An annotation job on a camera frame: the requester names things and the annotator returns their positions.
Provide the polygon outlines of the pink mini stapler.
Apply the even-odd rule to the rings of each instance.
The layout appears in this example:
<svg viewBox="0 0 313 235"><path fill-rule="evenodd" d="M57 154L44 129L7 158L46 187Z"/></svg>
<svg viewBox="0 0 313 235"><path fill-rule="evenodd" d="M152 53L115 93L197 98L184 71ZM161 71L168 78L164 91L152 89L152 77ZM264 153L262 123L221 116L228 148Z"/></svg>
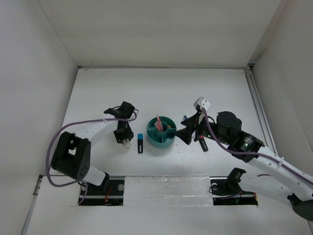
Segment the pink mini stapler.
<svg viewBox="0 0 313 235"><path fill-rule="evenodd" d="M129 139L125 139L122 141L122 144L125 148L130 148L131 147L131 142Z"/></svg>

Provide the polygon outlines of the red gel pen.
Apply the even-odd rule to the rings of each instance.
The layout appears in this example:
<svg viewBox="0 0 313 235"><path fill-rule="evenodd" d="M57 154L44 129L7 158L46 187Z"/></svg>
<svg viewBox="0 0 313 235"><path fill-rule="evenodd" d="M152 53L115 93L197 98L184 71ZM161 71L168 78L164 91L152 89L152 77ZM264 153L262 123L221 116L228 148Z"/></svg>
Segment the red gel pen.
<svg viewBox="0 0 313 235"><path fill-rule="evenodd" d="M155 123L154 123L154 125L155 125L156 130L159 131L159 132L161 132L161 128L160 128L159 121L156 120Z"/></svg>

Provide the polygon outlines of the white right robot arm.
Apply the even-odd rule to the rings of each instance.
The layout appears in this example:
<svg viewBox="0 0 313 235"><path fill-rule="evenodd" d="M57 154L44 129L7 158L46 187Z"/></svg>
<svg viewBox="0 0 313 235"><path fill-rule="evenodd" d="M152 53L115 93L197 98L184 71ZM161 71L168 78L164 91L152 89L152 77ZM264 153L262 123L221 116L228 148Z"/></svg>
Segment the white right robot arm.
<svg viewBox="0 0 313 235"><path fill-rule="evenodd" d="M213 183L210 192L222 199L252 191L286 204L300 217L313 219L313 178L272 152L264 143L241 130L242 122L232 112L224 111L214 122L205 111L182 121L185 128L175 135L186 144L202 138L214 140L238 160L263 171L251 176L246 170L233 168L226 179Z"/></svg>

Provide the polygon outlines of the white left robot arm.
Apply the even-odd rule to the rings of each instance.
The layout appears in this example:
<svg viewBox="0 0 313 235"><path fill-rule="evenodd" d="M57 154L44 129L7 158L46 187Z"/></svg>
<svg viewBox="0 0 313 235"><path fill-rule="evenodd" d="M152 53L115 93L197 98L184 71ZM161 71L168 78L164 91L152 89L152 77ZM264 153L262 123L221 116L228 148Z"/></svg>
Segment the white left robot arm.
<svg viewBox="0 0 313 235"><path fill-rule="evenodd" d="M91 149L105 136L114 134L116 142L125 148L131 147L134 133L130 122L137 118L138 109L124 101L108 108L98 119L78 121L64 126L57 134L59 138L54 150L52 168L75 182L92 186L98 194L109 190L110 176L91 165Z"/></svg>

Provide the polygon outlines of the blue black highlighter marker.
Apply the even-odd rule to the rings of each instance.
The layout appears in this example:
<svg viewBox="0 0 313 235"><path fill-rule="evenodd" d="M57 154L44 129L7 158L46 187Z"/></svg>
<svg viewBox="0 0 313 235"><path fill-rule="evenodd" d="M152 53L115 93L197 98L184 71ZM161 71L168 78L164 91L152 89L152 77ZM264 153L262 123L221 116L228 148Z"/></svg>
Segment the blue black highlighter marker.
<svg viewBox="0 0 313 235"><path fill-rule="evenodd" d="M139 133L137 135L137 152L139 154L143 153L143 134Z"/></svg>

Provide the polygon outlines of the pink black highlighter marker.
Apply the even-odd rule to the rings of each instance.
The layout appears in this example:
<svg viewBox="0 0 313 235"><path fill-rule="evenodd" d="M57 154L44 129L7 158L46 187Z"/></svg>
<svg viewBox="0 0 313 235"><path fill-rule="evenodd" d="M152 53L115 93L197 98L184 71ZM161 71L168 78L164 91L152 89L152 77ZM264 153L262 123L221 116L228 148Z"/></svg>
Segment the pink black highlighter marker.
<svg viewBox="0 0 313 235"><path fill-rule="evenodd" d="M203 152L207 152L208 151L208 147L207 147L207 144L205 142L204 137L199 137L199 143L200 143L200 146L201 146Z"/></svg>

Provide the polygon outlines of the teal round desk organizer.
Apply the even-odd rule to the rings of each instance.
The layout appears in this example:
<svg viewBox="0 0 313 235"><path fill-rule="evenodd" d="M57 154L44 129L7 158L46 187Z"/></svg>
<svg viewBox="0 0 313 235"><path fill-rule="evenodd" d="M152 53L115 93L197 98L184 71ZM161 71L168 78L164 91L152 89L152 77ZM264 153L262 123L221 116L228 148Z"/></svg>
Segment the teal round desk organizer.
<svg viewBox="0 0 313 235"><path fill-rule="evenodd" d="M157 131L155 128L154 123L156 120L158 121L157 117L155 117L147 124L147 138L153 147L167 148L172 145L175 140L176 124L168 117L160 116L159 119L162 125L161 132ZM168 125L171 125L175 130L169 130Z"/></svg>

